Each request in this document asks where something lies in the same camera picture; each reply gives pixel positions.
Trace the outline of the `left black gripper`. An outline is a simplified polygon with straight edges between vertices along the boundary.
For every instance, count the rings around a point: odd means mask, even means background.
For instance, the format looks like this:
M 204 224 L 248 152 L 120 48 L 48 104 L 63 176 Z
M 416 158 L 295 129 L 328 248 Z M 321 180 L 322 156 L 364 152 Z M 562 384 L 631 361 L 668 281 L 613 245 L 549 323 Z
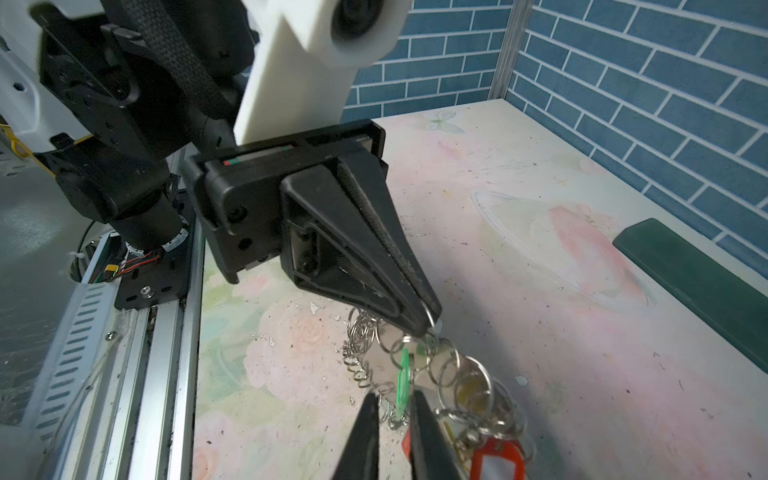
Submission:
M 387 188 L 385 139 L 366 119 L 184 160 L 182 179 L 224 279 L 237 284 L 241 271 L 281 251 L 298 288 L 424 336 L 442 307 Z

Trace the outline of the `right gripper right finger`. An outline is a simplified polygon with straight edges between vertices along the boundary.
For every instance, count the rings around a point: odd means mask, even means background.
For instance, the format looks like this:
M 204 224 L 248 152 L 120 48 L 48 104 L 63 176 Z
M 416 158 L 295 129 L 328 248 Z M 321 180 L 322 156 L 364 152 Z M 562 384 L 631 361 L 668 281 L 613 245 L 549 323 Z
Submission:
M 424 393 L 415 390 L 409 405 L 411 478 L 460 480 L 459 469 Z

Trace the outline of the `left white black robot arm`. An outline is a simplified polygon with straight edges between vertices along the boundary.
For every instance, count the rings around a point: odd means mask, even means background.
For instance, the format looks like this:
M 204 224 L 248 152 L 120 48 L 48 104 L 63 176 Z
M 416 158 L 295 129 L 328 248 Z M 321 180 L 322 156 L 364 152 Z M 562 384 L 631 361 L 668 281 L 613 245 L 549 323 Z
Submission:
M 442 308 L 386 185 L 384 130 L 342 121 L 406 1 L 5 1 L 1 116 L 84 217 L 138 251 L 183 240 L 167 158 L 230 283 L 300 289 L 421 337 Z

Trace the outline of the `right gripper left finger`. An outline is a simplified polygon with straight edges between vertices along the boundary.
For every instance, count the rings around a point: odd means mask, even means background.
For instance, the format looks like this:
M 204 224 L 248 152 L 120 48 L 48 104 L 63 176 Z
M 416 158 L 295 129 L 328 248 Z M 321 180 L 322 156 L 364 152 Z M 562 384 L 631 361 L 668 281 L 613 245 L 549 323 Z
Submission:
M 333 480 L 377 480 L 379 478 L 378 396 L 368 393 L 332 476 Z

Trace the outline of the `green key tag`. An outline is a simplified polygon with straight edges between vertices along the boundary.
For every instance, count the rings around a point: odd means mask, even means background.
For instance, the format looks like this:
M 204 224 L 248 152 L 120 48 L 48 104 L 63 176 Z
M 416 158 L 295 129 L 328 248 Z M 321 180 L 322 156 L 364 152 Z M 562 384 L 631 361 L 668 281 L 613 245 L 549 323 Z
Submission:
M 410 396 L 410 354 L 407 350 L 401 351 L 399 372 L 396 383 L 396 400 L 394 420 L 402 422 L 405 419 Z

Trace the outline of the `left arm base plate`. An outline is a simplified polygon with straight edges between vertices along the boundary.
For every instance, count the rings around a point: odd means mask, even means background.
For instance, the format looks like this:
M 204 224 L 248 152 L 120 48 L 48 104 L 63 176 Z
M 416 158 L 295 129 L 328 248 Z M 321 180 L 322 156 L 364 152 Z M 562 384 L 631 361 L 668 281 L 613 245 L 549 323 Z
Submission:
M 117 310 L 143 309 L 186 296 L 189 287 L 195 212 L 184 194 L 174 201 L 177 212 L 185 219 L 188 237 L 162 258 L 138 267 L 119 280 L 114 301 Z

